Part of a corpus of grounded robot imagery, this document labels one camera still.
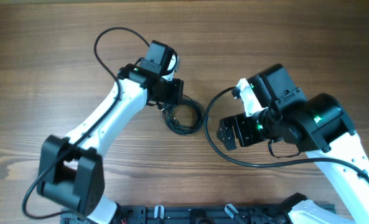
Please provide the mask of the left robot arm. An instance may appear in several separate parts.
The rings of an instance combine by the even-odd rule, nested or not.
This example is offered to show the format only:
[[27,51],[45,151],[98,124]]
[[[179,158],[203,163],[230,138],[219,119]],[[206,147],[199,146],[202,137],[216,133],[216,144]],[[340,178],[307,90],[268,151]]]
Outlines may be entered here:
[[113,223],[119,205],[105,194],[103,159],[129,120],[150,101],[178,104],[183,81],[174,78],[179,57],[153,40],[146,56],[120,68],[108,96],[81,125],[42,144],[37,193],[93,223]]

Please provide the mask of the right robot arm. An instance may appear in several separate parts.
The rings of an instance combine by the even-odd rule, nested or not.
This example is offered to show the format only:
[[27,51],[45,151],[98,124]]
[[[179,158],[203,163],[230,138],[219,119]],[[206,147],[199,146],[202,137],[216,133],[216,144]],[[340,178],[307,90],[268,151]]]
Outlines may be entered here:
[[281,64],[230,88],[244,113],[223,118],[217,138],[228,150],[284,141],[328,178],[352,216],[369,223],[369,159],[342,105],[321,93],[307,99]]

